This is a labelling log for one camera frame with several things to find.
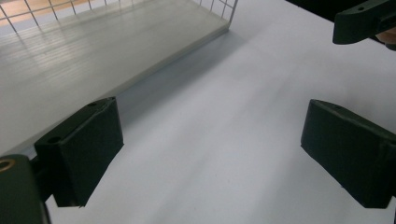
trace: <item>white surface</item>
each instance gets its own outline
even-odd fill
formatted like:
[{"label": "white surface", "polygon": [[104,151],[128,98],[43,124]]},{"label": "white surface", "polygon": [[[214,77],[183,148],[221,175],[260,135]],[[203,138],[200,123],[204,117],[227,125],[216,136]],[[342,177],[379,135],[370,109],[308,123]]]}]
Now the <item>white surface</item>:
[{"label": "white surface", "polygon": [[312,98],[396,131],[396,54],[332,44],[286,1],[241,0],[231,32],[118,97],[125,146],[85,208],[54,224],[390,224],[300,148]]},{"label": "white surface", "polygon": [[128,1],[0,37],[0,154],[31,146],[228,26],[190,0]]}]

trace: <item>wire shelf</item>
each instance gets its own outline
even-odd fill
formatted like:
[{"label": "wire shelf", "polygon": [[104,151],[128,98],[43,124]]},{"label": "wire shelf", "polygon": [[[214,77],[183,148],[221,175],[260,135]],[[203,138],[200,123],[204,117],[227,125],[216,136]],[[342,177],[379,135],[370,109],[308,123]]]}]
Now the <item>wire shelf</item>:
[{"label": "wire shelf", "polygon": [[[17,33],[109,4],[122,2],[133,7],[144,1],[161,0],[0,0],[0,35]],[[229,22],[233,20],[238,2],[238,0],[191,1]]]}]

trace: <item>white shelf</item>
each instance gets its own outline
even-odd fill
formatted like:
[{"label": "white shelf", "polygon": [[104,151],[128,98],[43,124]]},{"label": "white shelf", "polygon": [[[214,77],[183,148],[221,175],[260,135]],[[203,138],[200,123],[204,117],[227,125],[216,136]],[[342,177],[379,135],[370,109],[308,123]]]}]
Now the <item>white shelf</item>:
[{"label": "white shelf", "polygon": [[29,147],[85,104],[127,89],[228,27],[191,0],[151,0],[1,37],[0,153]]}]

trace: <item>white table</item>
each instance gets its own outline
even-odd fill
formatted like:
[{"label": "white table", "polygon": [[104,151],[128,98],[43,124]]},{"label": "white table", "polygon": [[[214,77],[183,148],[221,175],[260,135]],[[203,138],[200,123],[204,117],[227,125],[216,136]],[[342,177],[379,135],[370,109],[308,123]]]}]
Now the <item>white table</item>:
[{"label": "white table", "polygon": [[332,23],[286,1],[241,0],[227,35],[119,95],[125,146],[85,208],[54,224],[390,224],[312,160],[309,100],[396,131],[396,54],[332,43]]}]

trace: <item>wire rack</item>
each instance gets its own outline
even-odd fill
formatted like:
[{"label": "wire rack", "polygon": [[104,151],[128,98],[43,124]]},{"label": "wire rack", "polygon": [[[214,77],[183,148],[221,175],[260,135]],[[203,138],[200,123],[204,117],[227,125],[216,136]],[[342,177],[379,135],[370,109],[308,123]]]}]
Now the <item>wire rack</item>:
[{"label": "wire rack", "polygon": [[[57,21],[64,17],[123,3],[132,7],[144,1],[161,0],[0,0],[0,35],[19,31]],[[214,14],[231,22],[238,0],[191,0]]]}]

